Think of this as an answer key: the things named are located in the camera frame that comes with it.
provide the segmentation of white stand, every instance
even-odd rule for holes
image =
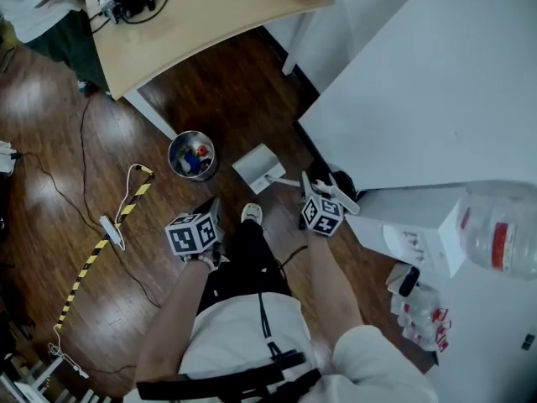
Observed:
[[[142,94],[140,94],[138,90],[128,92],[125,94],[125,98],[129,100],[142,115],[153,123],[156,128],[168,136],[168,138],[173,140],[177,137],[175,130],[164,118],[162,118],[160,113],[142,96]]]
[[[284,63],[284,68],[282,69],[282,72],[286,76],[291,74],[291,72],[296,66],[296,63],[299,60],[299,53],[300,48],[302,47],[302,42],[304,41],[304,37],[314,17],[315,11],[302,13],[300,15],[299,27],[295,32],[295,36],[291,42],[291,46],[289,47],[289,54],[287,55],[287,59]]]

